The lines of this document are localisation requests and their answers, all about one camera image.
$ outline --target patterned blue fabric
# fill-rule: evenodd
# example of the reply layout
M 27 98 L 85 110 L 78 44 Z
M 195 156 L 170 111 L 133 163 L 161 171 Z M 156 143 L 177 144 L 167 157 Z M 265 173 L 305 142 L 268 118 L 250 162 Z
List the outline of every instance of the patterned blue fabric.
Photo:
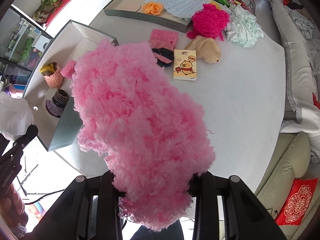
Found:
M 145 0 L 145 3 L 148 2 L 159 2 L 168 13 L 188 21 L 197 11 L 203 9 L 204 3 L 210 3 L 210 0 Z

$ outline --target metal screw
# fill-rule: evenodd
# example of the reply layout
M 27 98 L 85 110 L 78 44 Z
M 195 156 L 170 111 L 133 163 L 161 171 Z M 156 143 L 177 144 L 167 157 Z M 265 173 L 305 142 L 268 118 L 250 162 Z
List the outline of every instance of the metal screw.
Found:
M 236 175 L 231 176 L 230 179 L 231 179 L 232 182 L 235 182 L 235 183 L 240 181 L 240 178 L 238 176 L 236 176 Z
M 76 177 L 76 182 L 82 182 L 82 181 L 84 181 L 84 176 Z

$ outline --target white throw blanket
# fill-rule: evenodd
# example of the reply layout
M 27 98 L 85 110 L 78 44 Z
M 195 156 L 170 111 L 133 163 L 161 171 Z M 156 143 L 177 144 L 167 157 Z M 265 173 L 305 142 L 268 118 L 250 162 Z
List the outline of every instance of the white throw blanket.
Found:
M 307 40 L 312 39 L 312 33 L 314 30 L 312 22 L 310 22 L 307 18 L 305 18 L 302 14 L 298 13 L 297 11 L 291 10 L 288 6 L 284 6 L 284 8 L 289 13 L 295 25 L 299 28 L 299 30 L 301 30 L 303 36 Z
M 263 31 L 257 18 L 240 5 L 230 6 L 230 22 L 226 27 L 228 41 L 233 41 L 242 46 L 253 47 L 258 38 L 263 38 Z

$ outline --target yellow flower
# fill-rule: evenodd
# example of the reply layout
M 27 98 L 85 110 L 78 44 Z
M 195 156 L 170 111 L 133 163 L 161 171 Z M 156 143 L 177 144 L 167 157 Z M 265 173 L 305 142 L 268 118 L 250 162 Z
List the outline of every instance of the yellow flower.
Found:
M 158 2 L 149 2 L 142 7 L 144 13 L 151 15 L 159 15 L 162 12 L 162 9 L 162 4 Z

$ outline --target person's leg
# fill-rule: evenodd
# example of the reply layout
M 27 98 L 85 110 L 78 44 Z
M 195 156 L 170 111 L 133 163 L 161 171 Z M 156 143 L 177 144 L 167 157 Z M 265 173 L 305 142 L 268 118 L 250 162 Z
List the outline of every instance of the person's leg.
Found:
M 184 240 L 184 237 L 180 221 L 177 220 L 161 232 L 151 231 L 141 226 L 138 231 L 134 233 L 131 240 Z

